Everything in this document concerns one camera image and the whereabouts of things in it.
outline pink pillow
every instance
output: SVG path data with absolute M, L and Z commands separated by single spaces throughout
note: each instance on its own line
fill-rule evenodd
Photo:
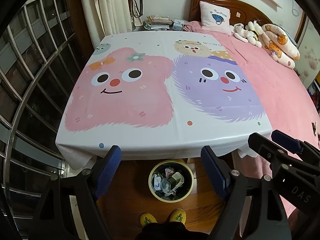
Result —
M 211 3 L 200 1 L 202 29 L 231 36 L 230 10 Z

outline orange bow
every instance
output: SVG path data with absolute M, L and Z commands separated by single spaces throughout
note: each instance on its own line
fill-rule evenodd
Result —
M 108 64 L 111 64 L 115 61 L 116 60 L 113 57 L 107 57 L 104 60 L 97 61 L 97 62 L 90 64 L 89 68 L 91 68 L 92 70 L 97 70 L 97 69 L 101 68 L 102 65 L 108 65 Z

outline cartoon eye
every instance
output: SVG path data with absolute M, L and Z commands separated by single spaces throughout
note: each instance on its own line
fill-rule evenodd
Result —
M 219 75 L 212 68 L 204 67 L 201 69 L 201 74 L 210 80 L 217 80 Z
M 109 73 L 108 72 L 100 72 L 99 74 L 96 74 L 92 80 L 91 84 L 94 86 L 100 86 L 104 84 L 109 79 Z
M 240 81 L 240 78 L 239 76 L 234 73 L 233 71 L 231 70 L 226 70 L 225 71 L 225 75 L 227 76 L 227 78 L 233 82 L 239 82 Z
M 138 68 L 129 68 L 122 73 L 121 78 L 126 82 L 134 82 L 142 77 L 142 71 Z

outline yellow slipper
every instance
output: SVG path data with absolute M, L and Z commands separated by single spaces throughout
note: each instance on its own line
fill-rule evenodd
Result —
M 147 224 L 151 224 L 151 223 L 158 223 L 158 222 L 155 219 L 155 217 L 153 215 L 151 215 L 150 213 L 143 213 L 140 216 L 140 224 L 142 225 L 142 227 L 144 227 Z
M 187 220 L 186 212 L 180 208 L 174 210 L 170 217 L 170 222 L 181 222 L 185 224 L 186 220 Z

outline person's leg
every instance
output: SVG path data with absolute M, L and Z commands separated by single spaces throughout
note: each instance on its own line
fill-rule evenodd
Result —
M 172 212 L 170 222 L 166 224 L 167 233 L 176 239 L 183 240 L 205 240 L 208 238 L 208 234 L 203 232 L 189 231 L 185 227 L 186 212 L 183 209 L 176 209 Z
M 143 213 L 140 216 L 142 232 L 138 234 L 135 240 L 169 240 L 167 227 L 164 224 L 158 224 L 156 219 L 150 213 Z

